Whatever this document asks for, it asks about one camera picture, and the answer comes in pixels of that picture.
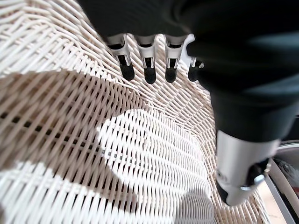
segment robotic hand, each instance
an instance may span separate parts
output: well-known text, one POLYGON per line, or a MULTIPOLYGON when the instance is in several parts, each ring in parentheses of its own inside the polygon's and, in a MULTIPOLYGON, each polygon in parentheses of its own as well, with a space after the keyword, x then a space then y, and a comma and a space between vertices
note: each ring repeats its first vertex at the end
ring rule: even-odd
POLYGON ((148 83, 156 79, 155 34, 166 37, 166 74, 176 67, 186 35, 193 57, 188 77, 210 91, 217 130, 217 189, 238 205, 265 178, 269 158, 299 106, 297 0, 79 0, 96 31, 134 78, 126 33, 138 44, 148 83))

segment white wicker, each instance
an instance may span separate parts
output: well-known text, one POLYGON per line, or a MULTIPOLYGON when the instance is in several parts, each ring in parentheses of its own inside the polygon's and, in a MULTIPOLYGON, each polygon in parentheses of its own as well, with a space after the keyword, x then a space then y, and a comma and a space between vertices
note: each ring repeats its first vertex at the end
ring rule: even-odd
POLYGON ((0 220, 268 223, 217 195, 208 92, 182 62, 165 81, 161 35, 147 84, 128 42, 132 82, 75 1, 0 1, 0 220))

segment black rubber tip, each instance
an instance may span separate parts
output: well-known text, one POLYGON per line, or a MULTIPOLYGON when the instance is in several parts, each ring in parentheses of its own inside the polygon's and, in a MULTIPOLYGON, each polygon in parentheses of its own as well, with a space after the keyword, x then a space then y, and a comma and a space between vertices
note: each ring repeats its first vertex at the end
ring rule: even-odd
POLYGON ((134 79, 135 73, 134 73, 134 69, 133 69, 133 65, 121 65, 121 73, 122 76, 128 80, 131 81, 134 79))
POLYGON ((189 71, 188 71, 188 79, 191 82, 195 82, 198 79, 198 75, 197 73, 199 72, 200 68, 199 67, 189 67, 189 71))
POLYGON ((156 69, 146 68, 144 69, 144 78, 148 84, 153 84, 156 81, 156 69))
POLYGON ((173 83, 177 78, 177 69, 175 68, 166 68, 165 72, 166 81, 169 83, 173 83))
POLYGON ((218 181, 216 181, 216 188, 221 197, 221 200, 227 204, 226 199, 228 197, 228 193, 219 185, 218 181))

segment black fingertip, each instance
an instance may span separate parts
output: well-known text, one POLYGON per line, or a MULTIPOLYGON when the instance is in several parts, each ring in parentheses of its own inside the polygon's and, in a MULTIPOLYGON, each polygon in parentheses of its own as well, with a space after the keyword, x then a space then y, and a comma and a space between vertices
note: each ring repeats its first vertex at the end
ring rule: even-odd
POLYGON ((177 78, 177 69, 175 68, 166 68, 165 72, 166 81, 169 83, 173 83, 177 78))
POLYGON ((135 73, 134 73, 134 69, 133 69, 133 65, 120 65, 121 67, 121 73, 122 76, 128 80, 131 81, 134 79, 135 73))
POLYGON ((156 69, 155 68, 145 68, 144 78, 148 84, 154 84, 156 81, 156 69))
POLYGON ((198 75, 197 73, 199 72, 200 68, 199 67, 189 67, 189 71, 188 71, 188 79, 191 82, 195 82, 198 79, 198 75))

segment wicker backrest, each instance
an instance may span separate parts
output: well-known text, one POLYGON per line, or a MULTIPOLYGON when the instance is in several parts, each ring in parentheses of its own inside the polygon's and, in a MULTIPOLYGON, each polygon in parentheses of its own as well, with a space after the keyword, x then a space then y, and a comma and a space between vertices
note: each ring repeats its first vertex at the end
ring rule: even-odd
POLYGON ((131 82, 77 2, 0 1, 0 220, 269 222, 257 193, 233 208, 217 195, 208 92, 182 62, 165 81, 161 35, 147 84, 128 42, 131 82))

